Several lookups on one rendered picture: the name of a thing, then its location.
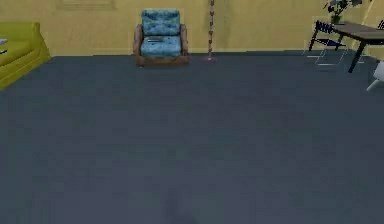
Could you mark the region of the dark blue chair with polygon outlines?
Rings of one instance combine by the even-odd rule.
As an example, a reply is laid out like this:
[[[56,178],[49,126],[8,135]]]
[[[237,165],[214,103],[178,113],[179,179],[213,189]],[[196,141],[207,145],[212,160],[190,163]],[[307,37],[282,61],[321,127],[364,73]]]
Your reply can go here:
[[[315,22],[313,35],[309,41],[308,50],[311,51],[315,43],[319,43],[325,47],[333,47],[335,50],[338,50],[339,47],[345,47],[345,44],[342,43],[342,35],[339,35],[337,40],[332,38],[334,31],[333,24],[317,20]]]

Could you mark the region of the green house plant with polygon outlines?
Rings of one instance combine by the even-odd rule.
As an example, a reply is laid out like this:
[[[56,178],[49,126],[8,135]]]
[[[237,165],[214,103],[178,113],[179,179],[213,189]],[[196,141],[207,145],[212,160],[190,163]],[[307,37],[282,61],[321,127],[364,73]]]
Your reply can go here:
[[[324,9],[331,14],[332,24],[342,24],[342,13],[350,7],[361,5],[363,0],[329,0]]]

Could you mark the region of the dark brown table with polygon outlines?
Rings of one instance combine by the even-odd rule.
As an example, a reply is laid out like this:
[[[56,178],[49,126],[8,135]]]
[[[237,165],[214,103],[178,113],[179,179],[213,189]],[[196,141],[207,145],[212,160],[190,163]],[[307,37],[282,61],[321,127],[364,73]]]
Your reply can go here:
[[[349,67],[349,73],[353,72],[355,66],[357,65],[362,55],[364,48],[367,45],[384,45],[384,30],[379,30],[374,27],[369,27],[366,25],[356,24],[352,22],[344,22],[342,25],[335,24],[334,32],[339,34],[339,41],[341,41],[343,37],[346,36],[360,42],[359,47],[352,60],[352,63]]]

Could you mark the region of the white chair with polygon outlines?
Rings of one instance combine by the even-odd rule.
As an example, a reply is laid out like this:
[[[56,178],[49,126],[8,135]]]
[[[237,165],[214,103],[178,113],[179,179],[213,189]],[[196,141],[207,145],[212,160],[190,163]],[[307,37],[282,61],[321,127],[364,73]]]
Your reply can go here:
[[[384,61],[380,61],[373,73],[375,80],[367,87],[366,91],[373,90],[379,83],[384,83]]]

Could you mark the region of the pink floor lamp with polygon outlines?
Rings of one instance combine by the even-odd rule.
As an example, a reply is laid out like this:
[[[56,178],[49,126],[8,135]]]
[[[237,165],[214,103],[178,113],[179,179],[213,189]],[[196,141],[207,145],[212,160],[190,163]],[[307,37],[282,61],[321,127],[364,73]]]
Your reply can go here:
[[[213,43],[213,26],[214,26],[214,16],[215,16],[215,10],[214,10],[215,0],[209,0],[209,30],[208,30],[208,50],[207,50],[207,56],[204,58],[204,60],[208,62],[215,62],[216,58],[212,56],[212,43]]]

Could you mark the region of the yellow sofa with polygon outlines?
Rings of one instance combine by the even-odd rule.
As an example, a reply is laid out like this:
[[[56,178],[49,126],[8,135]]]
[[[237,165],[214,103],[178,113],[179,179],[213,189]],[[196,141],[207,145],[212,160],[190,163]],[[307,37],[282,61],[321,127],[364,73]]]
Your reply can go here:
[[[0,22],[0,90],[50,59],[39,22]]]

